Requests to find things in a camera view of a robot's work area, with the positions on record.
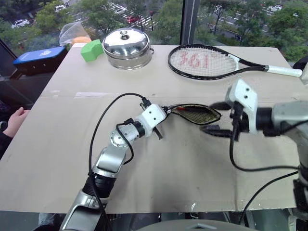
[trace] blue container lid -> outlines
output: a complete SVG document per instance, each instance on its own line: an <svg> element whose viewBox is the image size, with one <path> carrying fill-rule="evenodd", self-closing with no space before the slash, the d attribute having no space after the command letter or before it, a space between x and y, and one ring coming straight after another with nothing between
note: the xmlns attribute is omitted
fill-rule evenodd
<svg viewBox="0 0 308 231"><path fill-rule="evenodd" d="M59 55L64 49L65 47L56 47L56 48L39 50L39 51L26 52L22 54L21 56L19 56L13 62L13 64L23 64L23 63L28 63L31 61L53 58Z"/></svg>

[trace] wire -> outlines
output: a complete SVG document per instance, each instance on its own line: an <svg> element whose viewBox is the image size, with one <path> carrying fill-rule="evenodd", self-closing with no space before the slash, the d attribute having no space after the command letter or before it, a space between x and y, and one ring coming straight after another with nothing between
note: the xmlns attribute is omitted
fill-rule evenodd
<svg viewBox="0 0 308 231"><path fill-rule="evenodd" d="M105 116L105 114L107 113L107 111L109 110L109 108L120 98L124 97L124 96L127 96L127 95L134 95L134 96L138 96L140 97L141 99L143 99L144 97L142 95L139 95L139 94L136 94L136 93L124 93L124 94L121 94L119 95L118 97L116 97L107 107L106 109L104 110L104 112L102 113L101 117L99 118L96 126L95 126L95 129L94 129L94 132L93 132L93 135L92 135L92 138L91 138L91 143L90 143L90 149L89 149L89 163L88 163L88 167L89 167L89 176L91 177L91 183L92 183L92 187L93 187L93 192L94 192L94 195L95 195L95 198L97 200L97 203L100 207L100 210L103 214L103 216L105 217L105 221L107 223L107 228L108 230L112 230L111 228L111 224L110 224L110 220L106 214L106 211L105 211L105 208L98 196L98 192L97 192L97 188L96 188L96 185L95 185L95 181L94 181L94 176L92 175L92 150L93 150L93 143L94 143L94 138L95 138L95 135L96 135L96 132L98 130L98 127L103 119L103 117Z"/></svg>
<svg viewBox="0 0 308 231"><path fill-rule="evenodd" d="M234 161L234 156L233 156L233 147L234 147L234 141L235 137L237 134L238 130L238 123L235 123L233 125L233 131L232 131L232 136L230 139L230 146L229 146L229 154L230 154L230 160L232 165L237 168L238 170L244 171L244 172L258 172L258 171L267 171L267 170L273 170L273 169L293 169L293 170L298 170L298 167L295 166L288 166L288 165L281 165L281 166L270 166L270 167L260 167L260 168L243 168L238 166L235 161Z"/></svg>
<svg viewBox="0 0 308 231"><path fill-rule="evenodd" d="M122 124L117 124L116 126L115 126L115 128L116 128L116 130L117 130L117 132L120 134L120 136L124 139L124 141L127 143L127 145L129 146L129 149L130 149L130 152L131 152L131 157L130 157L130 159L128 160L128 161L125 161L124 162L124 165L125 164L128 164L130 161L132 161L132 159L134 158L134 150L133 150L133 147L131 146L131 144L129 143L129 141L126 139L126 137L123 135L123 133L120 131L120 129L119 129L119 126L121 126L121 125L125 125L124 123L122 123Z"/></svg>
<svg viewBox="0 0 308 231"><path fill-rule="evenodd" d="M286 177L293 176L293 175L295 175L296 173L298 173L298 172L292 172L292 173L283 175L283 176L281 176L281 177L277 177L277 178L275 178L275 179L273 179L273 180L267 182L267 183L266 183L265 185L263 185L258 191L256 191L256 193L251 197L251 199L250 199L250 200L248 201L248 203L246 204L246 206L245 206L245 208L244 208L244 210L243 210L243 212L242 212L242 214L241 214L241 217L240 217L240 220L239 220L239 224L242 223L242 220L243 220L243 218L244 218L244 215L245 215L245 213L246 213L248 207L249 207L250 204L252 203L252 201L256 198L256 196L258 196L258 194L259 194L263 189L265 189L265 188L268 187L270 184L275 183L275 182L278 181L278 180L284 179L284 178L286 178Z"/></svg>
<svg viewBox="0 0 308 231"><path fill-rule="evenodd" d="M284 134L284 133L286 133L286 132L288 132L288 131L290 131L290 130L296 128L297 126L302 125L302 124L305 124L305 123L308 123L308 120L304 120L304 121L298 122L298 123L296 123L296 124L293 124L293 125L291 125L291 126L285 128L285 129L283 129L283 130L281 131L281 134Z"/></svg>

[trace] human hand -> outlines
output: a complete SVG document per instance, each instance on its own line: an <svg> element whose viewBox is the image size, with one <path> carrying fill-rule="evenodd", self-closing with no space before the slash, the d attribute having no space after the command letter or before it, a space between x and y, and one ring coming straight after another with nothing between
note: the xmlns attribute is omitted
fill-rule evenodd
<svg viewBox="0 0 308 231"><path fill-rule="evenodd" d="M30 110L24 110L23 107L19 108L13 115L11 115L8 127L3 131L3 133L13 138L29 112Z"/></svg>

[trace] window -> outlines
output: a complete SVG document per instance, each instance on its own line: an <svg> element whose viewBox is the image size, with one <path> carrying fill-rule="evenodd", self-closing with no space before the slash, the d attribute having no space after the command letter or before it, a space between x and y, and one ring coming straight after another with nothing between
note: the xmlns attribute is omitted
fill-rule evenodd
<svg viewBox="0 0 308 231"><path fill-rule="evenodd" d="M200 0L194 43L277 47L289 62L308 53L303 0Z"/></svg>
<svg viewBox="0 0 308 231"><path fill-rule="evenodd" d="M92 40L120 27L146 32L152 44L179 44L182 0L0 0L0 38L18 56L59 46L68 23Z"/></svg>

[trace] cardboard table surface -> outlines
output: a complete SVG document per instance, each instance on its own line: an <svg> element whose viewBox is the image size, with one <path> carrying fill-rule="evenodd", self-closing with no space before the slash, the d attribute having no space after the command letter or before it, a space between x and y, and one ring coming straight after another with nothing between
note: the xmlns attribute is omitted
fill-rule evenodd
<svg viewBox="0 0 308 231"><path fill-rule="evenodd" d="M134 71L117 70L105 55L86 63L81 48L73 47L0 161L0 210L66 213L87 178L97 120L120 93L140 93L160 105L224 100L238 76L204 82L181 77L167 65L173 47L153 46L151 62ZM275 48L224 49L252 62L288 67ZM260 106L308 100L298 78L262 72L241 77L258 93ZM115 124L142 112L139 103L128 96L110 109L95 138L93 161L108 144ZM231 128L229 113L218 124ZM153 134L133 144L135 158L121 169L108 213L242 210L259 187L291 172L240 172L230 163L229 140L208 136L176 115L159 129L162 140ZM243 167L298 165L296 145L287 137L242 134L234 153ZM250 208L293 206L291 177L269 186Z"/></svg>

